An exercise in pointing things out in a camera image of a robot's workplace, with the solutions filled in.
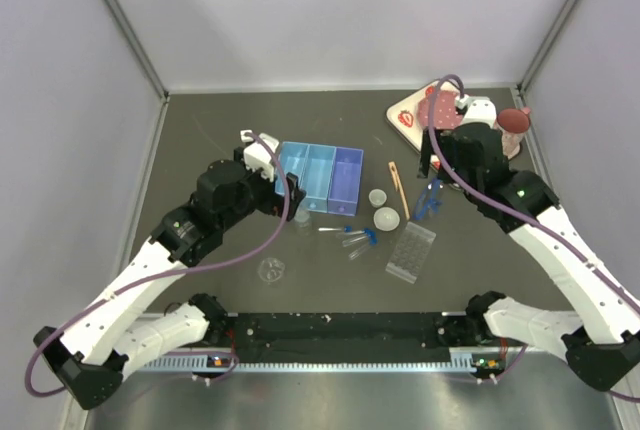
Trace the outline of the clear acrylic test tube rack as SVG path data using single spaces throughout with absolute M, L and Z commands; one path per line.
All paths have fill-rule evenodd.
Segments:
M 413 222 L 401 233 L 385 271 L 405 282 L 414 284 L 425 264 L 436 234 Z

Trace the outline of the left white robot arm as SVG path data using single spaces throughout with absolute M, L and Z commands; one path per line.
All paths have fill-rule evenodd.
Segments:
M 93 410 L 148 363 L 184 345 L 220 344 L 229 337 L 228 314 L 206 293 L 151 323 L 136 322 L 178 279 L 206 271 L 202 260 L 228 230 L 256 211 L 285 224 L 305 195 L 296 174 L 268 160 L 212 162 L 100 296 L 69 323 L 35 335 L 38 356 L 82 409 Z

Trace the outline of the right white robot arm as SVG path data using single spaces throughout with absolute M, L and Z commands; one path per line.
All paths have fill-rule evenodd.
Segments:
M 613 389 L 639 364 L 639 302 L 579 236 L 559 198 L 536 173 L 513 170 L 501 134 L 484 123 L 423 132 L 420 170 L 438 158 L 437 176 L 528 254 L 571 308 L 548 311 L 500 292 L 473 297 L 466 330 L 476 344 L 498 338 L 537 347 L 565 362 L 591 388 Z

